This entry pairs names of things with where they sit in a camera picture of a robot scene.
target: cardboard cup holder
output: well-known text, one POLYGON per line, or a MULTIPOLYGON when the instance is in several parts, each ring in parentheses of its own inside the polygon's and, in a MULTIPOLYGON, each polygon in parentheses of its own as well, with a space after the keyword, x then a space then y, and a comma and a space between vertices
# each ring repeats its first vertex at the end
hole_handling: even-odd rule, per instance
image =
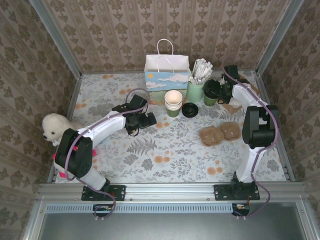
POLYGON ((236 122, 225 122, 219 127, 205 127, 199 132, 203 145, 213 147, 219 145, 223 140, 228 142, 241 137, 241 130, 236 122))

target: paper bag handle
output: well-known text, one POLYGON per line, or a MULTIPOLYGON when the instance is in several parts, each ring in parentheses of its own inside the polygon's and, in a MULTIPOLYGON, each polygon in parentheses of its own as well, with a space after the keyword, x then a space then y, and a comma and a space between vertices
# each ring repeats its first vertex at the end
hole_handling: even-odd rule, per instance
POLYGON ((172 44, 172 42, 170 42, 168 39, 165 39, 165 38, 162 38, 162 39, 160 39, 159 41, 158 41, 158 43, 156 44, 156 49, 158 50, 158 54, 160 54, 160 52, 159 52, 159 43, 160 43, 160 41, 162 41, 162 40, 166 40, 166 41, 168 41, 170 44, 171 44, 171 47, 172 47, 172 55, 174 54, 174 45, 172 44))
POLYGON ((156 59, 156 68, 158 69, 158 73, 160 72, 160 70, 159 70, 159 58, 164 58, 165 60, 167 60, 167 62, 170 63, 170 65, 172 67, 172 73, 175 73, 174 66, 172 65, 172 63, 165 56, 159 56, 156 59))

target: cloud print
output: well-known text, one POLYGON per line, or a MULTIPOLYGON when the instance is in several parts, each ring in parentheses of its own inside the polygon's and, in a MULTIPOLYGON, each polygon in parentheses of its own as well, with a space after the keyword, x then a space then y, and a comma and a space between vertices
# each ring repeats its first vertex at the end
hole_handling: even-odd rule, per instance
POLYGON ((175 74, 172 75, 168 78, 159 78, 159 81, 171 81, 171 82, 182 82, 182 83, 187 83, 188 82, 188 75, 183 75, 183 74, 175 74))
POLYGON ((153 82, 153 81, 147 81, 147 82, 146 82, 146 87, 147 87, 148 89, 161 88, 161 87, 165 87, 165 86, 167 86, 167 85, 165 85, 165 84, 158 84, 158 83, 153 82))

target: black mount plate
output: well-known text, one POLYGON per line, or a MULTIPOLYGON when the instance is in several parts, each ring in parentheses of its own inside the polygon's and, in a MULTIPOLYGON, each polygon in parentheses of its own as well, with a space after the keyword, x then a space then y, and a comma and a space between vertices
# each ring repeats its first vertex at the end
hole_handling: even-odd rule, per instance
POLYGON ((250 200, 260 200, 260 194, 257 185, 255 185, 249 193, 237 194, 237 196, 232 193, 230 184, 214 185, 213 188, 216 201, 247 201, 248 196, 250 197, 250 200))
MULTIPOLYGON (((125 185, 110 185, 109 194, 114 196, 116 201, 124 201, 126 197, 125 185)), ((90 188, 84 186, 82 190, 82 201, 112 201, 112 199, 104 194, 92 191, 90 188)))

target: plush toy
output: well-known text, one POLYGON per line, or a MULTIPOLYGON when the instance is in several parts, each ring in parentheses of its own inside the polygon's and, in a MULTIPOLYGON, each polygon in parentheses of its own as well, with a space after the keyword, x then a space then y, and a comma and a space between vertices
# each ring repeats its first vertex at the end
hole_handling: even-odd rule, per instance
POLYGON ((53 146, 58 146, 65 130, 78 130, 83 128, 83 125, 76 122, 69 122, 65 116, 51 113, 43 118, 42 128, 44 131, 44 139, 52 142, 53 146))

